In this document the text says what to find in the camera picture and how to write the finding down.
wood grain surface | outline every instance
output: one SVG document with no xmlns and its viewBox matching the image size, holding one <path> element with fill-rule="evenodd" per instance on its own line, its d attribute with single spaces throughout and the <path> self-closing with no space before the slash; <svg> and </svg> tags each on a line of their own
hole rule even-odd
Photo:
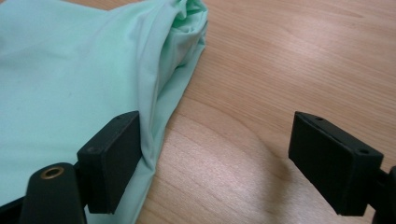
<svg viewBox="0 0 396 224">
<path fill-rule="evenodd" d="M 138 223 L 370 223 L 370 207 L 337 216 L 288 146 L 298 110 L 383 152 L 385 171 L 396 165 L 396 1 L 205 3 L 207 47 Z"/>
</svg>

light green cloth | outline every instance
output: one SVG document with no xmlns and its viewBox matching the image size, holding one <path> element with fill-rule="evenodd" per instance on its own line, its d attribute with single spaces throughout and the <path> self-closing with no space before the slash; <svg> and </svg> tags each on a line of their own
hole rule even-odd
<svg viewBox="0 0 396 224">
<path fill-rule="evenodd" d="M 139 110 L 140 160 L 114 216 L 133 223 L 163 133 L 205 46 L 200 0 L 149 0 L 104 11 L 58 0 L 0 5 L 0 205 L 29 176 L 78 150 L 118 114 Z"/>
</svg>

garment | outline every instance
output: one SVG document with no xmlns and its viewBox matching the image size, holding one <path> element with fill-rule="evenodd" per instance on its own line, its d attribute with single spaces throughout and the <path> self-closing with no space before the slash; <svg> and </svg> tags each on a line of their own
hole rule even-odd
<svg viewBox="0 0 396 224">
<path fill-rule="evenodd" d="M 134 223 L 149 190 L 166 122 L 205 47 L 200 0 L 148 0 L 109 11 L 58 0 L 0 4 L 0 205 L 29 176 L 75 163 L 115 116 L 140 112 L 143 158 L 114 216 Z"/>
</svg>

black plastic block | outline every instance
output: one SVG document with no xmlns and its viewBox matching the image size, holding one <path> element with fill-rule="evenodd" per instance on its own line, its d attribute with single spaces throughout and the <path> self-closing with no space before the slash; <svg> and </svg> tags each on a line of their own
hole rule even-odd
<svg viewBox="0 0 396 224">
<path fill-rule="evenodd" d="M 326 119 L 296 112 L 289 157 L 337 214 L 364 214 L 380 152 Z"/>
<path fill-rule="evenodd" d="M 112 119 L 78 152 L 78 167 L 89 180 L 91 213 L 115 212 L 142 157 L 137 111 Z"/>
</svg>

black clamp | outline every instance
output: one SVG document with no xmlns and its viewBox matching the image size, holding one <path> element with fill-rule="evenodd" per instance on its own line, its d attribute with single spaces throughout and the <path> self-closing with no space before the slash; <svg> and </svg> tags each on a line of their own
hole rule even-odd
<svg viewBox="0 0 396 224">
<path fill-rule="evenodd" d="M 137 111 L 112 119 L 78 151 L 78 162 L 35 172 L 24 198 L 0 207 L 0 223 L 86 223 L 91 213 L 114 214 L 142 157 Z"/>
<path fill-rule="evenodd" d="M 373 223 L 396 223 L 396 166 L 382 171 L 382 153 L 326 119 L 296 112 L 289 157 L 337 214 L 363 216 L 370 204 Z"/>
</svg>

